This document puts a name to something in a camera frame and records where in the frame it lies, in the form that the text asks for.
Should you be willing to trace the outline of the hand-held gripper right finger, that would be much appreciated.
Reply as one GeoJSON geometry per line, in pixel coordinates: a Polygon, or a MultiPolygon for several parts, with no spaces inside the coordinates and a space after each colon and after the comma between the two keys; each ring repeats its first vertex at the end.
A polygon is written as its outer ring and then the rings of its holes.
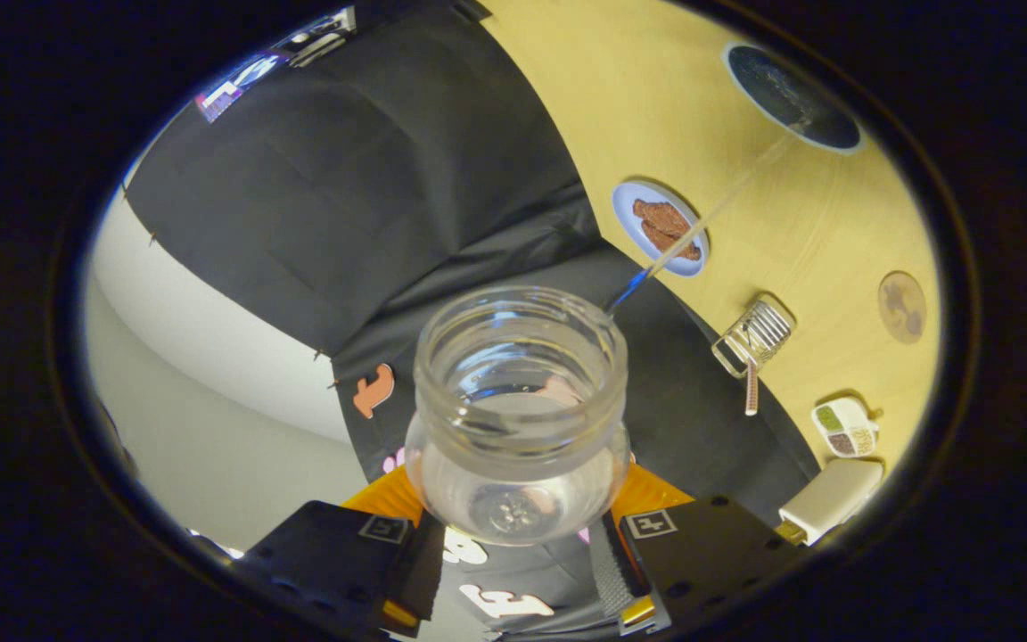
{"type": "Polygon", "coordinates": [[[610,509],[587,528],[600,605],[620,637],[714,619],[773,580],[807,544],[725,495],[697,500],[631,465],[610,509]]]}

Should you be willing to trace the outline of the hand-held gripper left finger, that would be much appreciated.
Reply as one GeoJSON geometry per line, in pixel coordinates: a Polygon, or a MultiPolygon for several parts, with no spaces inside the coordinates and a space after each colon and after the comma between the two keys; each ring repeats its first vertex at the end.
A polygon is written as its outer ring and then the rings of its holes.
{"type": "Polygon", "coordinates": [[[307,501],[235,570],[312,622],[415,638],[433,615],[445,535],[400,467],[341,505],[307,501]]]}

